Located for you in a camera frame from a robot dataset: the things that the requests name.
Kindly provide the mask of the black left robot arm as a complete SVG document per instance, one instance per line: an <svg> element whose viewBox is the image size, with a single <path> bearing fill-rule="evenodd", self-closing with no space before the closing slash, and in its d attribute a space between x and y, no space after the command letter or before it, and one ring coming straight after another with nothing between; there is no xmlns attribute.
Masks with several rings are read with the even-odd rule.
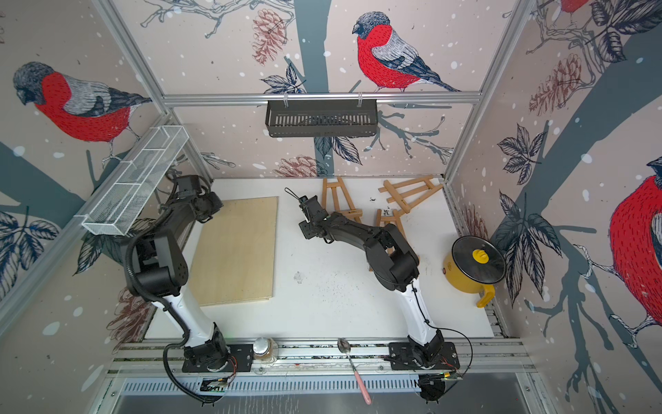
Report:
<svg viewBox="0 0 662 414"><path fill-rule="evenodd" d="M183 331L184 371L218 372L231 362L231 353L217 324L204 315L191 290L189 266L179 238L195 222L204 224L222 208L209 182L197 175L174 179L158 219L131 230L120 242L129 292L156 305Z"/></svg>

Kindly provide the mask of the wooden easel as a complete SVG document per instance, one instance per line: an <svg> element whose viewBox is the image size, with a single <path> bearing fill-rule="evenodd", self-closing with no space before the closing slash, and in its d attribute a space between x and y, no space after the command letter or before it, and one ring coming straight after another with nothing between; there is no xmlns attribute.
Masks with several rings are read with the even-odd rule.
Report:
<svg viewBox="0 0 662 414"><path fill-rule="evenodd" d="M433 175L428 175L399 183L391 183L391 181L385 180L379 188L379 192L387 193L389 204L395 203L401 212L409 214L415 207L443 188L442 181L439 181Z"/></svg>
<svg viewBox="0 0 662 414"><path fill-rule="evenodd" d="M321 205L323 208L327 208L329 195L332 198L332 212L339 212L350 220L362 223L363 211L356 208L343 178L322 181Z"/></svg>
<svg viewBox="0 0 662 414"><path fill-rule="evenodd" d="M402 216L404 213L401 210L382 210L378 209L377 210L377 215L375 219L375 225L378 227L385 227L387 224L393 224L395 225L402 236L404 238L407 238L403 223L402 223Z"/></svg>

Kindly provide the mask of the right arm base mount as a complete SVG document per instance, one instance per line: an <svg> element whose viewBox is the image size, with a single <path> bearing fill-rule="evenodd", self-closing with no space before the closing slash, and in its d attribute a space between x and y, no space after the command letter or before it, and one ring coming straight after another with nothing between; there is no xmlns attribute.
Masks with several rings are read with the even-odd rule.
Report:
<svg viewBox="0 0 662 414"><path fill-rule="evenodd" d="M394 371L460 369L460 360L454 343L444 342L440 347L419 347L409 342L389 343L385 358Z"/></svg>

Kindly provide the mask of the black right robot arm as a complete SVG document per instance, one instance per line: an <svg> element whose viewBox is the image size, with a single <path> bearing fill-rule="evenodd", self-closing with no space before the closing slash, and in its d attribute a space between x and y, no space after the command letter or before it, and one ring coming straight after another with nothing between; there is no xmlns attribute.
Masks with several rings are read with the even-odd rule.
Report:
<svg viewBox="0 0 662 414"><path fill-rule="evenodd" d="M453 343L446 343L443 328L433 326L423 300L418 280L420 260L398 227L369 226L338 212L329 214L316 196L301 196L298 203L305 216L299 227L306 239L318 237L327 244L341 242L363 250L377 281L396 293L407 324L408 341L403 352L391 351L387 358L391 367L459 370Z"/></svg>

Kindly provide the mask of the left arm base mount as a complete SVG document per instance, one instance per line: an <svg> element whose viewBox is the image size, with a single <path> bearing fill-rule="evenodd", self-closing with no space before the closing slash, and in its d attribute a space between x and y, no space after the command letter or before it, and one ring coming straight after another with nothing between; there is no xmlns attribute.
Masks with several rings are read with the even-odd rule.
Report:
<svg viewBox="0 0 662 414"><path fill-rule="evenodd" d="M184 358L182 371L186 374L249 373L253 367L253 344L231 343L229 356L225 362L193 362L191 357Z"/></svg>

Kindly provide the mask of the plywood board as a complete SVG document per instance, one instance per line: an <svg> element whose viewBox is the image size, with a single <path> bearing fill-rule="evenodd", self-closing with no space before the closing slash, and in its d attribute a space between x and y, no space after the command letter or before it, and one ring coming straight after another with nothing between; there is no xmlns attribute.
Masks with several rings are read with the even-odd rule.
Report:
<svg viewBox="0 0 662 414"><path fill-rule="evenodd" d="M278 199L227 200L203 225L188 288L201 306L272 298Z"/></svg>

